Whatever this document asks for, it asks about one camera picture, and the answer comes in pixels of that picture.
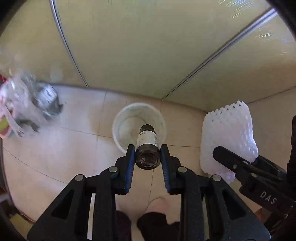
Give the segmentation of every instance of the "wall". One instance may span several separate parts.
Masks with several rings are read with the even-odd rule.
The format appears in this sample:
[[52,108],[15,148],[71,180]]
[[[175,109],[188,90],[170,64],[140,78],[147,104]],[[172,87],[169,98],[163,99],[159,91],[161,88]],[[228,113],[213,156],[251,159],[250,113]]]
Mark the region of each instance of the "wall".
[[89,87],[158,99],[270,7],[266,0],[56,3]]
[[0,74],[14,74],[18,68],[37,80],[84,86],[55,24],[47,0],[26,1],[0,37]]
[[291,153],[296,88],[248,105],[259,154],[286,169]]
[[205,111],[255,102],[296,86],[296,41],[280,18],[259,25],[166,100]]

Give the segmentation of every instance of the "tile grout line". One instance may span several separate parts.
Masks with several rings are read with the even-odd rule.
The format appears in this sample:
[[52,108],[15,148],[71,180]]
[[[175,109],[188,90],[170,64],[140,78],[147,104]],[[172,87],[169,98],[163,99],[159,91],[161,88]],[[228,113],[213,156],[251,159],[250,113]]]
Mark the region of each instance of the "tile grout line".
[[62,182],[62,181],[60,181],[60,180],[58,180],[58,179],[55,179],[55,178],[53,178],[53,177],[50,177],[50,176],[48,176],[48,175],[46,175],[46,174],[44,174],[44,173],[42,173],[42,172],[40,172],[40,171],[38,171],[38,170],[32,168],[32,167],[30,167],[28,164],[24,163],[23,161],[21,161],[20,159],[18,159],[18,158],[15,157],[14,155],[12,155],[12,156],[13,156],[15,159],[19,160],[21,163],[25,164],[27,167],[33,169],[34,171],[36,171],[36,172],[38,172],[38,173],[41,173],[42,175],[47,176],[47,177],[49,177],[49,178],[51,178],[51,179],[53,179],[53,180],[56,180],[56,181],[59,181],[59,182],[61,182],[61,183],[66,184],[65,182]]
[[200,146],[179,146],[179,147],[192,147],[192,148],[200,148]]
[[153,169],[153,172],[152,172],[152,179],[151,179],[150,193],[149,193],[149,197],[148,197],[148,204],[147,204],[147,207],[146,207],[146,209],[147,209],[147,208],[148,208],[148,206],[149,206],[150,195],[151,195],[151,190],[152,190],[153,175],[154,175],[154,169]]
[[[66,130],[71,130],[71,131],[77,131],[77,132],[81,132],[81,133],[84,133],[84,134],[90,134],[90,135],[94,135],[94,136],[100,136],[100,137],[106,137],[106,138],[111,138],[113,139],[113,137],[107,137],[107,136],[102,136],[102,135],[99,135],[99,134],[93,134],[93,133],[89,133],[89,132],[83,132],[83,131],[78,131],[78,130],[74,130],[74,129],[71,129],[71,128],[67,128],[67,127],[60,127],[62,129],[66,129]],[[178,147],[192,147],[192,148],[200,148],[200,146],[178,146]]]
[[98,127],[98,130],[97,130],[98,135],[100,133],[100,126],[101,126],[101,121],[102,121],[102,116],[103,116],[103,111],[104,111],[104,106],[105,106],[106,95],[107,95],[107,91],[105,92],[105,96],[104,96],[104,100],[103,100],[102,115],[100,116],[99,127]]
[[251,102],[246,103],[246,104],[248,105],[248,104],[252,104],[252,103],[255,103],[255,102],[259,102],[259,101],[261,101],[261,100],[267,99],[267,98],[269,98],[269,97],[276,96],[276,95],[278,95],[278,94],[285,93],[285,92],[287,92],[287,91],[289,91],[289,90],[293,90],[293,89],[296,89],[296,86],[293,86],[293,87],[291,87],[290,89],[283,90],[283,91],[281,91],[281,92],[278,92],[278,93],[275,93],[275,94],[272,94],[272,95],[269,95],[269,96],[263,97],[263,98],[261,98],[261,99],[251,101]]

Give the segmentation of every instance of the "yellow object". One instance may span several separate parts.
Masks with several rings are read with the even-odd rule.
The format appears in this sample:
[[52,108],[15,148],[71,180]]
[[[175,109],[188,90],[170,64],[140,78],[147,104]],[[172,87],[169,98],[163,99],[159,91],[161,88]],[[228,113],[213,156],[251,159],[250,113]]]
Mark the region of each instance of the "yellow object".
[[0,120],[0,132],[3,131],[6,127],[9,126],[9,123],[6,120],[6,117],[4,116],[1,120]]

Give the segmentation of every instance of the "plastic bag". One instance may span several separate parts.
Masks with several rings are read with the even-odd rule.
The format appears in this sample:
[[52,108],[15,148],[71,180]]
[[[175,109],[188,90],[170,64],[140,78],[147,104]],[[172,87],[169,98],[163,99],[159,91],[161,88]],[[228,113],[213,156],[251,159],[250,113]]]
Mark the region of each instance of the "plastic bag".
[[19,72],[9,78],[0,88],[0,115],[5,116],[9,126],[19,136],[24,130],[16,124],[11,112],[17,113],[21,123],[32,126],[33,130],[44,126],[51,118],[60,114],[62,105],[56,91],[50,84],[37,83],[35,76]]

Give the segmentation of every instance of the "tiled floor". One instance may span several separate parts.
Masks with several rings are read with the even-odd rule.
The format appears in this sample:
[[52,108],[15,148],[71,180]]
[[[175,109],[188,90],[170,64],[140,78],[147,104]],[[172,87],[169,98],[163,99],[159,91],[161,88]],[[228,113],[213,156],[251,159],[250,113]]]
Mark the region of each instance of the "tiled floor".
[[[124,154],[112,138],[116,114],[133,102],[145,102],[159,109],[166,121],[165,141],[172,156],[202,174],[199,151],[205,112],[157,99],[106,91],[55,87],[64,110],[40,134],[3,141],[4,167],[13,201],[18,209],[37,220],[66,184],[79,173],[97,175],[114,165]],[[133,222],[133,240],[140,240],[136,220],[150,201],[164,196],[170,203],[168,222],[179,220],[180,197],[169,196],[161,167],[144,171],[135,166],[132,188],[117,196],[121,210]]]

